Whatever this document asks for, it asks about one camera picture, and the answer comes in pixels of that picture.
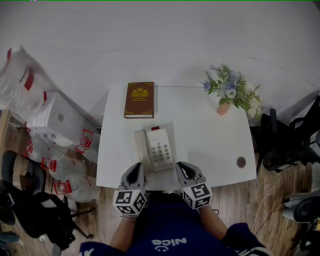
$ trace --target white box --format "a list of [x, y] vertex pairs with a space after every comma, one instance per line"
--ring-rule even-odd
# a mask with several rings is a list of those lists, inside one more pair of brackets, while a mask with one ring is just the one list
[[26, 126], [38, 134], [55, 134], [80, 145], [83, 131], [98, 133], [97, 129], [79, 114], [59, 92], [48, 92], [47, 100], [37, 116], [29, 118]]

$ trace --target red logo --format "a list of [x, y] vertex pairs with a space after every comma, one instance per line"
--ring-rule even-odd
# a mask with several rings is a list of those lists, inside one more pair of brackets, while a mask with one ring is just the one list
[[33, 150], [34, 150], [34, 144], [32, 143], [32, 140], [29, 139], [28, 145], [26, 146], [25, 151], [23, 151], [23, 155], [27, 158], [29, 155], [31, 155]]
[[64, 195], [72, 192], [70, 181], [68, 179], [65, 183], [54, 183], [53, 186], [56, 195]]
[[56, 172], [57, 161], [52, 161], [50, 158], [42, 157], [41, 167], [45, 170], [51, 170], [53, 172]]
[[30, 128], [27, 127], [27, 122], [24, 123], [24, 127], [26, 128], [26, 132], [27, 132], [28, 134], [30, 134], [30, 131], [31, 131], [31, 130], [30, 130]]
[[80, 145], [77, 145], [74, 149], [77, 152], [84, 153], [87, 149], [90, 148], [92, 143], [92, 135], [93, 133], [89, 130], [83, 129], [82, 131], [82, 139], [80, 140]]

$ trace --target white wall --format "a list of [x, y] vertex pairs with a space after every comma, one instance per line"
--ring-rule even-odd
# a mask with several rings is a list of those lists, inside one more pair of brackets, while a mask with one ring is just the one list
[[197, 86], [223, 62], [281, 114], [320, 87], [319, 27], [312, 2], [0, 2], [0, 64], [21, 44], [101, 122], [109, 87]]

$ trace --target sleeve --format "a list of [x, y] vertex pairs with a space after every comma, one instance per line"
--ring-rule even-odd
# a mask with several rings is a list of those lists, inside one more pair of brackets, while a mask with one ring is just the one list
[[124, 256], [122, 250], [101, 242], [83, 242], [80, 245], [79, 256]]
[[233, 224], [228, 228], [224, 238], [221, 242], [235, 251], [251, 251], [256, 255], [271, 256], [272, 253], [268, 251], [265, 246], [258, 241], [256, 236], [251, 233], [247, 223]]

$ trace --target cable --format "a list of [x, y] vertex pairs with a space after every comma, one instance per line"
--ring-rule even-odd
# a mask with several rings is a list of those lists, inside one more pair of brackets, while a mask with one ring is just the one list
[[277, 183], [278, 180], [280, 180], [280, 178], [287, 172], [288, 168], [291, 167], [291, 166], [288, 166], [287, 168], [285, 168], [285, 171], [280, 175], [279, 178], [276, 179], [276, 181], [272, 184], [272, 186], [269, 188], [268, 192], [264, 195], [259, 207], [258, 207], [258, 210], [256, 211], [256, 215], [255, 215], [255, 218], [254, 218], [254, 222], [252, 224], [252, 227], [251, 227], [251, 232], [254, 230], [254, 226], [255, 226], [255, 223], [256, 223], [256, 220], [257, 220], [257, 217], [258, 217], [258, 213], [259, 213], [259, 210], [264, 202], [264, 200], [266, 199], [267, 195], [269, 194], [270, 190], [274, 187], [274, 185]]
[[262, 229], [262, 227], [264, 226], [264, 224], [267, 222], [267, 220], [270, 218], [271, 214], [278, 208], [279, 205], [281, 205], [282, 202], [278, 203], [276, 205], [276, 207], [270, 212], [269, 216], [265, 219], [265, 221], [262, 223], [261, 227], [259, 227], [258, 231], [254, 234], [255, 236], [258, 234], [258, 232]]

